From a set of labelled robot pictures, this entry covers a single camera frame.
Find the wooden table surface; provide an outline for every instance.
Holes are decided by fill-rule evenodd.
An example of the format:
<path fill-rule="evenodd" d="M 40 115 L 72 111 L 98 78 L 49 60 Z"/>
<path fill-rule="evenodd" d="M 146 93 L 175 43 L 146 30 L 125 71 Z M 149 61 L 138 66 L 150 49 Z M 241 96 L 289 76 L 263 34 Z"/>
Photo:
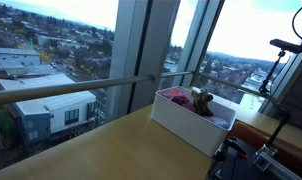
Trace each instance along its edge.
<path fill-rule="evenodd" d="M 204 179 L 211 158 L 151 117 L 152 106 L 0 170 L 1 179 Z"/>

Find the white box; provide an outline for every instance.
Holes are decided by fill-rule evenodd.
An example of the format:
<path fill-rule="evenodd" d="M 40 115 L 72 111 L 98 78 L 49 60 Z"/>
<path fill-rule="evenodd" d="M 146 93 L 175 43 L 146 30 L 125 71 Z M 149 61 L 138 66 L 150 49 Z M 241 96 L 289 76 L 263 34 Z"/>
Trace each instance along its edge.
<path fill-rule="evenodd" d="M 193 102 L 191 92 L 183 87 L 157 91 L 151 118 L 207 156 L 212 157 L 231 130 L 236 112 L 215 102 L 214 99 L 209 102 L 213 115 L 226 120 L 230 125 L 228 129 L 224 129 L 160 95 L 174 88 L 184 91 L 188 99 Z"/>

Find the cloudy sky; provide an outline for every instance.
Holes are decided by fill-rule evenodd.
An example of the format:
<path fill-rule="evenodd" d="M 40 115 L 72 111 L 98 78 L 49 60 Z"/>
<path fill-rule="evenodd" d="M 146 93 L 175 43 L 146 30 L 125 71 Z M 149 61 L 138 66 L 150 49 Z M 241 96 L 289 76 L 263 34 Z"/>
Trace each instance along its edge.
<path fill-rule="evenodd" d="M 10 6 L 114 30 L 118 0 L 0 0 Z M 197 0 L 181 0 L 172 44 L 184 46 Z M 275 60 L 279 49 L 269 41 L 300 42 L 291 27 L 302 0 L 226 0 L 209 50 L 234 56 Z M 296 18 L 302 35 L 302 12 Z"/>

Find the plush toy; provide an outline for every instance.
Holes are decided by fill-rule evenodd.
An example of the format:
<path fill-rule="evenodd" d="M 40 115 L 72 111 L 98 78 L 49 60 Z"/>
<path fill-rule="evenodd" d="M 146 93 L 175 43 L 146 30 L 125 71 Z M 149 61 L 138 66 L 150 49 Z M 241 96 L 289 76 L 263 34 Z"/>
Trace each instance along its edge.
<path fill-rule="evenodd" d="M 209 94 L 206 89 L 200 91 L 192 90 L 191 95 L 194 98 L 193 106 L 196 114 L 200 116 L 213 116 L 213 113 L 208 107 L 208 102 L 212 101 L 213 96 Z"/>

